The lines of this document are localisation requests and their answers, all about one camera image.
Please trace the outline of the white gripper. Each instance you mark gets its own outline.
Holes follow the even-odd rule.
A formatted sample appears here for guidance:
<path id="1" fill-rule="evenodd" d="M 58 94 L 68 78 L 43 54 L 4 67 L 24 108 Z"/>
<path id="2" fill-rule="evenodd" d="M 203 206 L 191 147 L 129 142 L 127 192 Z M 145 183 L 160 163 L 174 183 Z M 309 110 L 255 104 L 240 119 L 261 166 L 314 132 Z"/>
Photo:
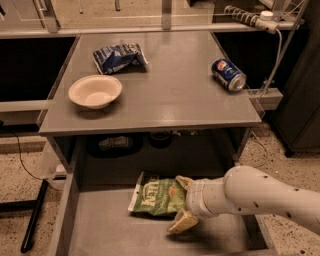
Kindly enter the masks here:
<path id="1" fill-rule="evenodd" d="M 194 181 L 191 178 L 177 175 L 175 180 L 187 190 L 186 206 L 188 210 L 178 211 L 173 223 L 168 227 L 169 233 L 179 234 L 189 230 L 198 224 L 198 218 L 211 218 L 228 213 L 222 178 Z"/>

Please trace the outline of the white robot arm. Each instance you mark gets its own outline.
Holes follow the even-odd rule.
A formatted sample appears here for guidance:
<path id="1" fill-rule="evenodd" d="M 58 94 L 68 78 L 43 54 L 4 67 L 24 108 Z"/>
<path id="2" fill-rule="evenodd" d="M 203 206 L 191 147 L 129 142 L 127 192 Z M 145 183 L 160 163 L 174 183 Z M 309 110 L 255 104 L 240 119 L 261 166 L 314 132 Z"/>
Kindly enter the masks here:
<path id="1" fill-rule="evenodd" d="M 221 214 L 274 214 L 320 234 L 320 193 L 287 185 L 250 166 L 235 166 L 217 179 L 178 176 L 186 206 L 168 228 L 182 233 Z"/>

